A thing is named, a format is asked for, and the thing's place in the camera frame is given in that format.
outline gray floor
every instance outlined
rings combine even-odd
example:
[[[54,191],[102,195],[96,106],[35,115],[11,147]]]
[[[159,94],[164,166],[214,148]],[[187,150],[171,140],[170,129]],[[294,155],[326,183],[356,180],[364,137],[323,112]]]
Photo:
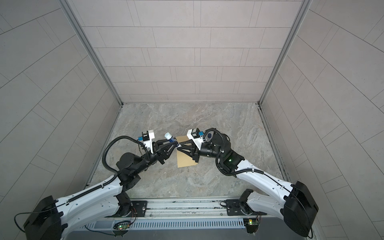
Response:
[[[155,140],[159,140],[164,139],[166,132],[183,136],[188,129],[196,127],[202,131],[217,128],[230,137],[233,150],[260,169],[281,178],[254,103],[126,104],[110,140],[120,135],[137,138],[142,131],[150,129],[155,132]],[[126,152],[140,155],[137,144],[120,140],[110,149],[108,164],[117,169],[116,162]],[[110,175],[100,162],[91,184]],[[138,184],[127,191],[130,198],[239,196],[247,188],[257,190],[245,181],[222,175],[211,158],[202,157],[195,166],[177,168],[176,151],[164,165],[158,162],[140,177]]]

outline black mounting plate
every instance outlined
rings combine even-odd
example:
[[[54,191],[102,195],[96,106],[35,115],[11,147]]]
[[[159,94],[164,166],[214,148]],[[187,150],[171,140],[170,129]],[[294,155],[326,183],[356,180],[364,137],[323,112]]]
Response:
[[[227,199],[225,200],[225,204],[229,206],[227,208],[227,215],[228,216],[255,216],[255,215],[266,215],[264,212],[253,212],[250,215],[245,215],[240,210],[240,201],[238,199]]]

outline metal vent grille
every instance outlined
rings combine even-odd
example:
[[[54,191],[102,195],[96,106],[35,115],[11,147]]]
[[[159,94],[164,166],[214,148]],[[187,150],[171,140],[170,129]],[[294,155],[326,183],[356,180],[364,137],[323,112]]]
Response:
[[[227,219],[158,219],[137,220],[131,230],[192,229],[192,228],[244,228],[237,218]]]

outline black motor housing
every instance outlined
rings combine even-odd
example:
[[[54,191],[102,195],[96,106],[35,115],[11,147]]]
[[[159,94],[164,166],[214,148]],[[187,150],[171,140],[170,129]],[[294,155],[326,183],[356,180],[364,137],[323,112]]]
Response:
[[[319,207],[305,184],[297,181],[291,186],[293,189],[289,196],[284,197],[286,201],[284,208],[281,209],[284,222],[295,233],[306,237],[311,230]]]

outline black cable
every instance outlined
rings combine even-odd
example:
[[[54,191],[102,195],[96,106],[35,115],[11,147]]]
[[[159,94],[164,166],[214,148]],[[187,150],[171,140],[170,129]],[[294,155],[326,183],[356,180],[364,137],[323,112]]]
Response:
[[[66,204],[66,203],[60,204],[60,205],[58,205],[58,206],[55,206],[55,207],[52,207],[52,208],[50,208],[50,209],[47,209],[47,210],[44,210],[44,211],[40,211],[40,212],[21,212],[21,213],[19,213],[19,214],[16,214],[16,215],[13,217],[13,220],[14,220],[14,222],[15,222],[15,224],[16,224],[16,227],[18,227],[22,232],[25,232],[25,231],[24,231],[24,230],[17,224],[16,217],[17,217],[18,215],[21,215],[21,214],[39,214],[39,213],[47,212],[47,211],[50,211],[50,210],[55,209],[55,208],[57,208],[57,207],[63,206],[64,204]]]
[[[87,228],[87,226],[86,226],[86,225],[84,225],[84,227],[85,227],[85,228],[86,228],[88,231],[91,231],[91,232],[99,232],[99,233],[102,233],[102,234],[105,234],[105,235],[110,235],[110,236],[115,236],[115,237],[116,237],[116,235],[114,235],[114,234],[109,234],[109,233],[100,232],[100,231],[93,231],[93,230],[91,230],[91,229]]]
[[[107,170],[113,172],[114,176],[113,176],[110,180],[108,180],[107,182],[103,183],[102,185],[98,185],[98,186],[96,186],[96,187],[94,187],[94,188],[91,188],[91,189],[89,189],[89,190],[87,190],[87,191],[85,191],[85,192],[83,192],[83,193],[80,193],[80,194],[77,195],[77,196],[74,196],[74,197],[68,199],[67,203],[69,203],[69,202],[73,202],[73,201],[75,201],[76,199],[79,199],[79,198],[81,198],[81,197],[87,195],[88,193],[91,193],[91,192],[93,192],[93,191],[95,191],[95,190],[97,190],[97,189],[99,189],[99,188],[103,188],[103,187],[107,186],[108,184],[110,184],[111,182],[113,182],[113,181],[118,177],[118,171],[117,171],[116,169],[114,169],[114,168],[111,168],[111,167],[108,165],[106,158],[107,158],[107,153],[108,153],[108,151],[110,150],[110,148],[112,147],[112,145],[115,144],[117,141],[119,141],[119,140],[121,140],[121,139],[128,139],[128,140],[131,140],[132,142],[137,143],[138,145],[142,145],[142,146],[144,146],[144,150],[145,150],[145,152],[146,152],[146,155],[147,155],[147,158],[148,158],[148,161],[149,161],[148,150],[147,150],[147,148],[145,147],[144,143],[139,142],[138,140],[133,139],[133,138],[131,138],[131,137],[129,137],[129,136],[119,136],[119,137],[113,139],[113,140],[106,146],[106,148],[105,148],[105,150],[104,150],[104,152],[103,152],[103,155],[102,155],[102,157],[101,157],[101,162],[102,162],[103,166],[104,166]]]
[[[311,233],[312,233],[311,237],[308,236],[309,239],[313,239],[313,230],[312,230],[312,228],[311,228]]]

